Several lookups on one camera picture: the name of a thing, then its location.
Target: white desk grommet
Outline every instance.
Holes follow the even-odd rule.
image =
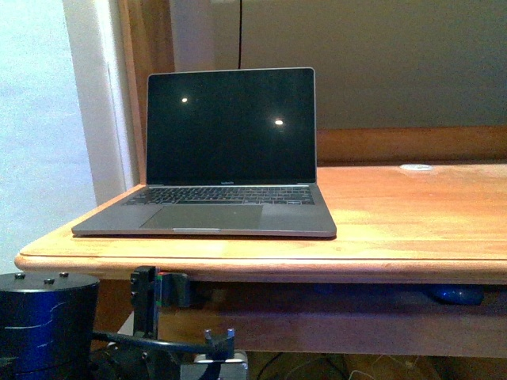
[[[431,165],[426,164],[403,164],[400,165],[401,169],[411,170],[413,172],[428,172],[429,170],[433,170]]]

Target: black laptop screen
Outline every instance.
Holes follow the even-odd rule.
[[[148,184],[315,182],[314,71],[155,74]]]

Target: mechanical part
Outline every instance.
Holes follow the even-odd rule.
[[[93,380],[179,380],[180,366],[158,349],[113,344],[90,355]]]
[[[206,343],[213,347],[213,351],[206,355],[207,359],[225,361],[234,358],[234,329],[227,329],[225,335],[212,335],[210,329],[204,330]]]
[[[181,380],[199,379],[204,376],[206,370],[208,373],[210,369],[208,366],[214,365],[219,369],[213,375],[217,378],[231,379],[231,380],[247,380],[248,379],[248,359],[244,351],[235,351],[234,357],[225,360],[223,363],[213,362],[206,358],[206,355],[198,355],[194,359],[194,364],[184,363],[181,365]]]
[[[134,306],[134,335],[157,339],[158,308],[154,289],[156,267],[137,267],[130,275],[131,303]]]
[[[68,273],[0,275],[2,379],[88,378],[98,283]]]
[[[158,272],[155,285],[157,306],[190,307],[192,291],[185,273]]]
[[[215,348],[212,345],[199,345],[187,343],[165,342],[163,340],[139,338],[137,336],[129,336],[124,334],[116,334],[114,332],[93,332],[95,340],[105,342],[115,342],[118,344],[126,344],[132,347],[154,349],[164,352],[187,352],[193,354],[213,353]]]

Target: wooden desk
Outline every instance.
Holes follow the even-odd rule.
[[[507,165],[320,168],[318,183],[337,223],[332,241],[72,237],[71,226],[99,207],[23,248],[16,265],[102,279],[154,265],[214,283],[220,297],[204,309],[166,312],[171,329],[163,334],[171,339],[200,340],[203,326],[234,326],[249,350],[507,357],[497,290],[470,308],[410,298],[411,288],[383,302],[279,284],[506,284]],[[256,284],[223,284],[231,282]]]

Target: blue object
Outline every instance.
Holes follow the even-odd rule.
[[[480,305],[484,299],[481,285],[435,285],[430,294],[438,301],[453,305]]]

